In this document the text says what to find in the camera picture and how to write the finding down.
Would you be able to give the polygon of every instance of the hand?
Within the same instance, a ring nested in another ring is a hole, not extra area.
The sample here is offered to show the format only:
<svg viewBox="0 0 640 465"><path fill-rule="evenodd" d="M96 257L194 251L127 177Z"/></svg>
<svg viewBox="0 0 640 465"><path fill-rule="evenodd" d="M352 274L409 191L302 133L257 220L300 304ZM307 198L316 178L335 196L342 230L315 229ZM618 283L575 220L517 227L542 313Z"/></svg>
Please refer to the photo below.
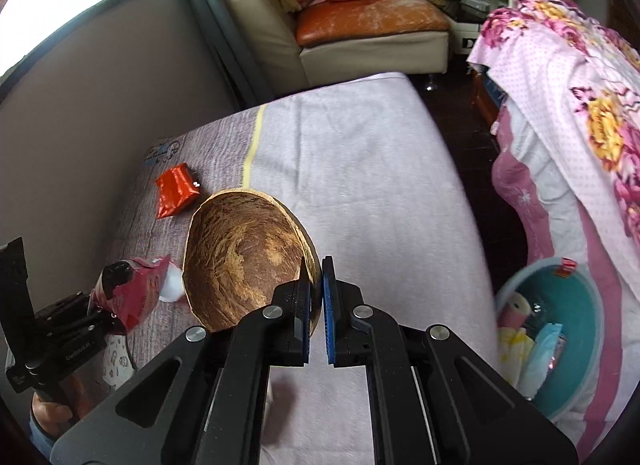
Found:
<svg viewBox="0 0 640 465"><path fill-rule="evenodd" d="M92 405L86 395L84 385L75 374L71 375L71 386L73 387L71 403L78 417L82 419L91 411ZM69 406L53 401L43 401L37 393L33 394L31 408L33 416L41 428L54 437L64 432L60 424L69 421L73 416Z"/></svg>

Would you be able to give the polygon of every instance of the white box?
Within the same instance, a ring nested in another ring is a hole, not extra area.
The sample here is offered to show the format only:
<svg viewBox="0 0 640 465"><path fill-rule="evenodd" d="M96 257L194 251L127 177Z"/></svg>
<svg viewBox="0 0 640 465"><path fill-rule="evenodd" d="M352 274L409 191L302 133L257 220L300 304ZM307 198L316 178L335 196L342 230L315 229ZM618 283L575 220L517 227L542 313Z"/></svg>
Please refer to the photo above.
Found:
<svg viewBox="0 0 640 465"><path fill-rule="evenodd" d="M447 16L451 29L449 31L450 42L454 54L470 54L480 35L482 25L474 23L458 23Z"/></svg>

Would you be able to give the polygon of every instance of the floral blanket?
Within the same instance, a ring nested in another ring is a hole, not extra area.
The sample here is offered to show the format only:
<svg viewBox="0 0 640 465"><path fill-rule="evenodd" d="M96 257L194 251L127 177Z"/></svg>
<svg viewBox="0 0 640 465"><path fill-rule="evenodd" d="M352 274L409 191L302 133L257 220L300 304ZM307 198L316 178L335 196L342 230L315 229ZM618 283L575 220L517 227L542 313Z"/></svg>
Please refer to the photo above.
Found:
<svg viewBox="0 0 640 465"><path fill-rule="evenodd" d="M640 57L571 1L493 12L469 62L517 104L640 298Z"/></svg>
<svg viewBox="0 0 640 465"><path fill-rule="evenodd" d="M500 109L498 121L500 155L492 180L522 221L528 263L568 257L587 271L600 295L604 326L598 363L574 401L552 420L583 461L617 421L638 385L640 302L614 268L582 203L511 99Z"/></svg>

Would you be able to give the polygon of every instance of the blue package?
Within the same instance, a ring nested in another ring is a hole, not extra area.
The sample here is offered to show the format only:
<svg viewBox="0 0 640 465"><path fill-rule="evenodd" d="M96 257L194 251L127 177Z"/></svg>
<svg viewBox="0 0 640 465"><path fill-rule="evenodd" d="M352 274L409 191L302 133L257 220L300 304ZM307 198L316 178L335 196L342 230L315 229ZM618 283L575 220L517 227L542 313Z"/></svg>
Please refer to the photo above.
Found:
<svg viewBox="0 0 640 465"><path fill-rule="evenodd" d="M538 333L518 382L517 390L523 397L529 400L535 398L545 382L561 331L562 324L549 323Z"/></svg>

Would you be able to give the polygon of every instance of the teal bowl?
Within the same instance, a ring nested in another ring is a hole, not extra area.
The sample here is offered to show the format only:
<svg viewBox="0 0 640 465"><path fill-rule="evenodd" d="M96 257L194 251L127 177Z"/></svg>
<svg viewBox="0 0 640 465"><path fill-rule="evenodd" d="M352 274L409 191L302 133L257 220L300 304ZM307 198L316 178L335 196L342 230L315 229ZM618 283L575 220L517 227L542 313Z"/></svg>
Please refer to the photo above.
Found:
<svg viewBox="0 0 640 465"><path fill-rule="evenodd" d="M595 283L584 265L568 277L554 272L560 257L540 259L516 273L495 297L496 315L517 291L527 301L542 300L546 322L562 324L566 345L533 404L551 421L570 410L596 372L603 342L604 311Z"/></svg>

